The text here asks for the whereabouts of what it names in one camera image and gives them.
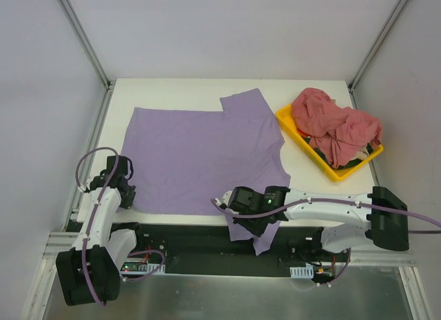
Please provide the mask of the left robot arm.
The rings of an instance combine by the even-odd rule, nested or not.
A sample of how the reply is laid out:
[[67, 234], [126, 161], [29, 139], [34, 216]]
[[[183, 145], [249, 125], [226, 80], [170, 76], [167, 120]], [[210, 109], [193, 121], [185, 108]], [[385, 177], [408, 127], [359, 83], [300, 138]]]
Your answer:
[[120, 269], [125, 258], [139, 257], [145, 240], [132, 223], [112, 231], [118, 209], [131, 207], [135, 187], [129, 184], [133, 164], [124, 156], [109, 156], [106, 168], [95, 176], [85, 193], [88, 211], [72, 247], [57, 255], [56, 267], [65, 302], [69, 306], [87, 303], [105, 305], [120, 292]]

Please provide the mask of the purple t shirt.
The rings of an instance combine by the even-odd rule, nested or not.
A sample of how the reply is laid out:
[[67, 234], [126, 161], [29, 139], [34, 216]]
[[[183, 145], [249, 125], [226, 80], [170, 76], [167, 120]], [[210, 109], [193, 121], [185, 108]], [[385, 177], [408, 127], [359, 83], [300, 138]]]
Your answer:
[[220, 102], [219, 112], [134, 110], [122, 155], [134, 166], [136, 211], [216, 216], [211, 200], [237, 186], [262, 193], [290, 184], [284, 138], [261, 91]]

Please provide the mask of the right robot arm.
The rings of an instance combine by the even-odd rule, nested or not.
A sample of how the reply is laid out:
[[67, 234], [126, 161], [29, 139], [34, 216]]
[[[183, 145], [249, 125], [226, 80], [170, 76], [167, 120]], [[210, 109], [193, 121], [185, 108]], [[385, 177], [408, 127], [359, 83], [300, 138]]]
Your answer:
[[369, 244], [389, 251], [409, 249], [407, 205], [385, 187], [374, 186], [365, 194], [328, 195], [283, 186], [268, 186], [259, 193], [238, 186], [212, 199], [212, 204], [255, 237], [279, 221], [330, 221], [330, 227], [314, 232], [310, 243], [318, 261]]

